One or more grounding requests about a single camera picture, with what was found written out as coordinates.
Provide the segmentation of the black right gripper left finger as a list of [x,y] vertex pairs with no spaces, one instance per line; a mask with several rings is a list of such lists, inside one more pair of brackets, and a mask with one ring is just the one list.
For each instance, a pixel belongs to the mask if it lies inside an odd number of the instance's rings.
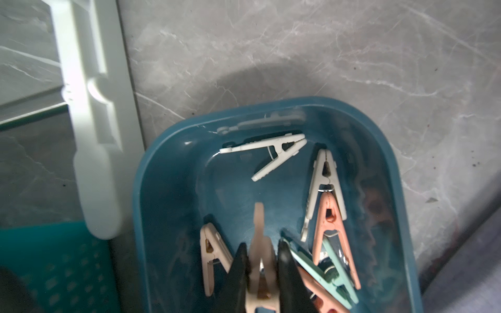
[[223,289],[216,300],[216,312],[246,312],[249,258],[246,243],[238,246]]

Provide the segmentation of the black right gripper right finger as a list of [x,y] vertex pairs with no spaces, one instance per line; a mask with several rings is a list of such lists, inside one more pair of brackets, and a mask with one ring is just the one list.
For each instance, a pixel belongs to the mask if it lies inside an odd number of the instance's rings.
[[278,244],[277,264],[281,312],[317,312],[309,299],[290,246],[284,239]]

